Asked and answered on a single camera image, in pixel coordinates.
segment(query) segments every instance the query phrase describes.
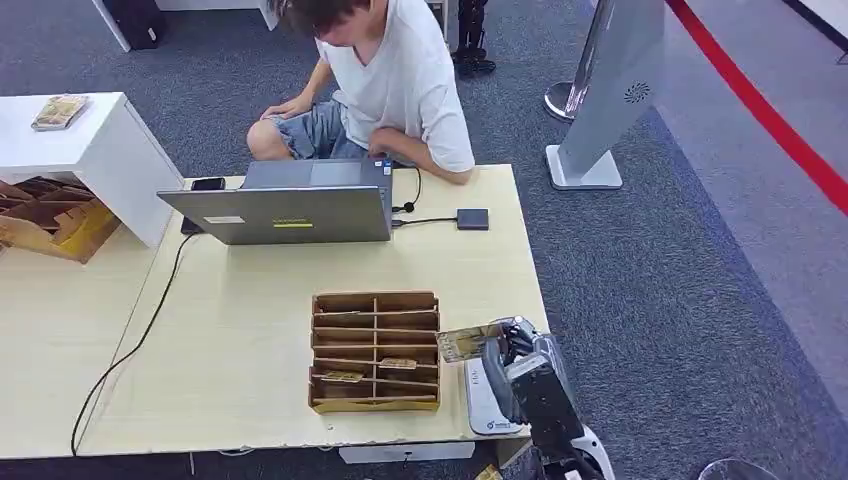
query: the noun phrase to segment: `red stripe on floor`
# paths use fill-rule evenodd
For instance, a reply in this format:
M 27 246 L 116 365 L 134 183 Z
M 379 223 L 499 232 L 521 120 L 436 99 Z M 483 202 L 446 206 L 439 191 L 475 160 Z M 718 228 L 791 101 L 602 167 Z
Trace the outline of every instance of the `red stripe on floor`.
M 789 123 L 777 113 L 765 97 L 733 63 L 730 56 L 722 50 L 718 42 L 704 24 L 695 16 L 685 0 L 666 0 L 680 23 L 695 40 L 698 48 L 704 52 L 710 63 L 748 108 L 754 118 L 760 122 L 778 145 L 803 169 L 810 179 L 818 185 L 822 193 L 848 215 L 848 183 L 836 173 L 824 158 L 798 135 Z

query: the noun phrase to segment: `man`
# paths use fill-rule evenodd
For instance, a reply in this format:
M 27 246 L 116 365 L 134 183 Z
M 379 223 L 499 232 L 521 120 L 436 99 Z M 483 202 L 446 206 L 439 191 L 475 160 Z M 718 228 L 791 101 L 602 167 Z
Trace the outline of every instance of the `man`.
M 269 107 L 247 133 L 257 160 L 386 153 L 451 183 L 474 156 L 453 64 L 424 0 L 271 0 L 313 32 L 320 59 L 297 97 Z M 335 75 L 329 102 L 315 95 Z

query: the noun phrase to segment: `black phone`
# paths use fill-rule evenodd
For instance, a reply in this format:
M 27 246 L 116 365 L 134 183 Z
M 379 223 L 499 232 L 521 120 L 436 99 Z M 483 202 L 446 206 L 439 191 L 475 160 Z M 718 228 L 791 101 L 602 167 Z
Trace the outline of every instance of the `black phone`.
M 223 190 L 225 186 L 226 183 L 223 177 L 203 178 L 191 182 L 192 190 Z M 192 233 L 203 233 L 203 229 L 188 218 L 183 218 L 183 225 L 180 227 L 180 232 L 183 235 L 191 235 Z

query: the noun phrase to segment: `cardboard box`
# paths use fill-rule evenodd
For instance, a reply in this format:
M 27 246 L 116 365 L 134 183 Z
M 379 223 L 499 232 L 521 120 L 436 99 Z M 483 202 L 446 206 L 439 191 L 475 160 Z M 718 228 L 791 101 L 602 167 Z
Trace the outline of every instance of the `cardboard box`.
M 87 188 L 31 178 L 0 181 L 0 243 L 86 263 L 120 221 Z
M 316 295 L 309 406 L 318 413 L 439 408 L 432 292 Z

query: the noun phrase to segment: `laptop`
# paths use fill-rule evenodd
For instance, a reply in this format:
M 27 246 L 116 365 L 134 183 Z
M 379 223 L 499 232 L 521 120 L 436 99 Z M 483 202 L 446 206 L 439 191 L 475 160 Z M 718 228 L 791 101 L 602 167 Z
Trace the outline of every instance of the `laptop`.
M 158 192 L 227 245 L 391 239 L 387 159 L 253 162 L 237 190 Z

